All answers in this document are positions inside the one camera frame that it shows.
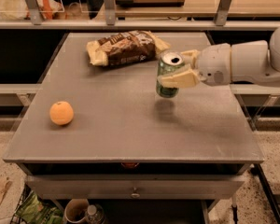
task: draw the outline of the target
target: brown snack bag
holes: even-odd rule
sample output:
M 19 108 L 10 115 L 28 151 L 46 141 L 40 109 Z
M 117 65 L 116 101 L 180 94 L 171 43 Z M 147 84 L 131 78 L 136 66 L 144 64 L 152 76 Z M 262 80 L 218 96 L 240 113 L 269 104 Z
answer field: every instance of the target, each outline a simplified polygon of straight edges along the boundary
M 151 60 L 170 45 L 151 32 L 118 33 L 87 43 L 92 65 L 119 65 Z

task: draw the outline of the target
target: orange fruit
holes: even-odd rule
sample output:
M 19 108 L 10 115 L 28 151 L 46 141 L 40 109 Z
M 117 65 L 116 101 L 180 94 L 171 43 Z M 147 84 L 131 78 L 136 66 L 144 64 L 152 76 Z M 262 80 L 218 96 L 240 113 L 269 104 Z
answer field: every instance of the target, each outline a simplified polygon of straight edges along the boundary
M 74 110 L 68 102 L 59 101 L 50 108 L 49 117 L 58 125 L 68 124 L 74 117 Z

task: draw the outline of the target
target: floor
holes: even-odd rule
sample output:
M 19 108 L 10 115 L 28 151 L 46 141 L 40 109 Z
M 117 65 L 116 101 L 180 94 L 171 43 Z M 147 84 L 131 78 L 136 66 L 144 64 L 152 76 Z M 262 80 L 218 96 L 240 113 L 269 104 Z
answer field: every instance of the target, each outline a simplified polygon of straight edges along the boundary
M 1 159 L 13 135 L 14 119 L 0 118 L 0 177 L 5 176 L 11 185 L 0 205 L 0 224 L 10 222 L 24 184 L 24 173 L 14 164 L 4 163 Z M 254 132 L 265 155 L 261 165 L 274 194 L 280 194 L 280 119 L 261 119 L 260 131 Z M 245 183 L 237 191 L 238 223 L 276 223 L 271 207 L 266 199 L 259 179 L 248 170 Z M 234 223 L 231 200 L 220 201 L 209 213 L 211 224 Z

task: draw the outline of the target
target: green can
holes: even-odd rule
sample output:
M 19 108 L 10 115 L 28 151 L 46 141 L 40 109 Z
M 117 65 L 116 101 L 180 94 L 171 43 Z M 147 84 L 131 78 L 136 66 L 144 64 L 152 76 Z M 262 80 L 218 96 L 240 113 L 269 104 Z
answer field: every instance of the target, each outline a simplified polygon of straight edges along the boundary
M 166 50 L 161 54 L 158 66 L 158 76 L 173 73 L 175 70 L 184 66 L 184 60 L 179 52 L 173 50 Z M 166 88 L 163 87 L 157 80 L 157 94 L 163 98 L 175 97 L 179 88 Z

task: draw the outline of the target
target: drawer knob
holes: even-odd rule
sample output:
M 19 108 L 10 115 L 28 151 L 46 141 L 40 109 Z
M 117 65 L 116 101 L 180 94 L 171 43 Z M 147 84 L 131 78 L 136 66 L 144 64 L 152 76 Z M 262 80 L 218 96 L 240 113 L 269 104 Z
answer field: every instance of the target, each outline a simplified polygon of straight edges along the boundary
M 140 198 L 140 194 L 137 193 L 137 188 L 133 188 L 133 193 L 131 194 L 131 198 L 133 199 Z

